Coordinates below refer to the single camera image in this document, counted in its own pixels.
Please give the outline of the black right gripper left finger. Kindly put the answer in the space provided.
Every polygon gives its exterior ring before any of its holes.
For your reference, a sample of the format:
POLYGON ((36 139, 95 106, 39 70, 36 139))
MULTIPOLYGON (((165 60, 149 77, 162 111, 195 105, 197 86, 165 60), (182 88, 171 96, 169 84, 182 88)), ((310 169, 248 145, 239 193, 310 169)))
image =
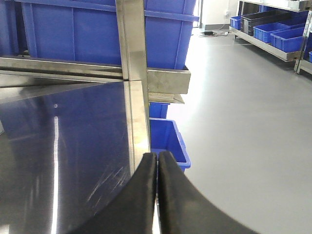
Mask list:
POLYGON ((151 234, 156 199, 157 156, 145 153, 131 179, 98 214, 72 234, 151 234))

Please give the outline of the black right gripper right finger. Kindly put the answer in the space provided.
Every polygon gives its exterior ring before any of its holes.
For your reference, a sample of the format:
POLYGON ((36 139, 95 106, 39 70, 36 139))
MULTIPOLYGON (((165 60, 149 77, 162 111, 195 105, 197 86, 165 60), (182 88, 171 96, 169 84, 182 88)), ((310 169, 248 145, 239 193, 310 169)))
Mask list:
POLYGON ((207 200, 169 151, 158 157, 158 200, 163 234, 253 234, 207 200))

